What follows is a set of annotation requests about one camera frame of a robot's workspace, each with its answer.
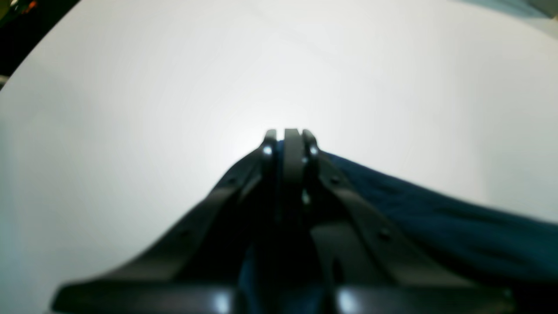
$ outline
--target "black plastic part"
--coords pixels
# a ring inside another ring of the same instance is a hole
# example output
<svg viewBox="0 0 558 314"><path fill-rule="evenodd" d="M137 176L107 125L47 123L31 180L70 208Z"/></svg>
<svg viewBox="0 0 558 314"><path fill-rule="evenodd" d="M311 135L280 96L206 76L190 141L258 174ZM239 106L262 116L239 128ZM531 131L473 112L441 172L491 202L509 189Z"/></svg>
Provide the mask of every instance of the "black plastic part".
<svg viewBox="0 0 558 314"><path fill-rule="evenodd" d="M276 132L268 131L145 253L96 280L63 286L53 310L290 313L287 300L301 295L304 313L513 307L505 290L446 270L407 239L353 189L310 131L286 130L283 155L277 152ZM253 257L255 294L238 287L246 255Z"/></svg>
<svg viewBox="0 0 558 314"><path fill-rule="evenodd" d="M341 287L338 314L505 314L513 302L505 289Z"/></svg>
<svg viewBox="0 0 558 314"><path fill-rule="evenodd" d="M62 289L53 308L83 314L235 314L246 312L246 300L235 287L96 282Z"/></svg>

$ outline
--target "blue cloth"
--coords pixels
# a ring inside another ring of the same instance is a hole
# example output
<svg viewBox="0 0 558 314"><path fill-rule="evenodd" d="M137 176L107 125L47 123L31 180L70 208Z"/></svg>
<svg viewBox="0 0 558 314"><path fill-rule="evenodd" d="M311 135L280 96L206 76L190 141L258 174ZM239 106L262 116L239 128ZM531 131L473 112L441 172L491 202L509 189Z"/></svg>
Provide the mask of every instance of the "blue cloth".
<svg viewBox="0 0 558 314"><path fill-rule="evenodd" d="M558 283L557 225L458 201L328 156L363 198L445 262L481 280Z"/></svg>
<svg viewBox="0 0 558 314"><path fill-rule="evenodd" d="M277 151L281 164L283 141ZM481 283L511 287L522 311L558 313L558 225L459 201L326 154L366 201L439 263ZM250 249L239 282L252 313L264 313L256 260ZM289 292L284 299L297 306L280 312L315 312L323 293L314 284Z"/></svg>

